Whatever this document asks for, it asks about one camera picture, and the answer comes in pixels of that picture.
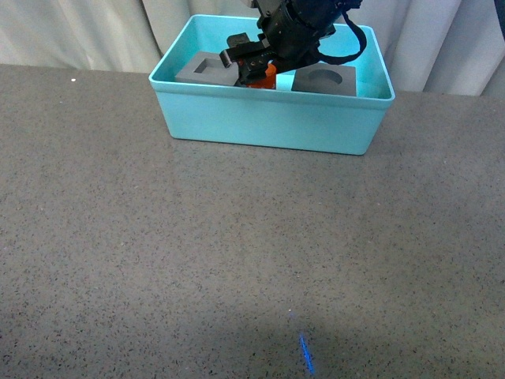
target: table surface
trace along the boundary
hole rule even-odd
[[[146,74],[0,112],[0,377],[505,376],[502,100],[400,92],[364,156],[175,140]]]

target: white curtain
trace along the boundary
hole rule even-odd
[[[0,63],[147,73],[195,13],[258,16],[240,0],[0,0]],[[505,99],[493,0],[364,0],[350,16],[397,90]]]

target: blue marking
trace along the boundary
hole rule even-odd
[[[307,362],[307,368],[309,369],[310,374],[314,375],[314,366],[312,365],[312,358],[310,358],[309,349],[307,348],[307,343],[305,343],[305,340],[304,340],[302,334],[300,334],[300,345],[301,345],[301,349],[303,351],[303,357],[305,358],[305,361]]]

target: plastic bin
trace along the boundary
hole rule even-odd
[[[356,52],[358,42],[344,24],[321,41],[329,55]],[[295,148],[362,155],[395,98],[373,30],[356,68],[357,96],[292,92],[294,72],[278,75],[278,89],[175,82],[198,51],[219,53],[226,38],[247,32],[256,39],[256,18],[196,15],[149,76],[174,138]]]

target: orange object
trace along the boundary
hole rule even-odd
[[[267,71],[265,71],[267,77],[261,79],[260,81],[255,81],[254,83],[247,84],[249,88],[266,88],[275,89],[277,87],[277,69],[271,63],[268,63]]]

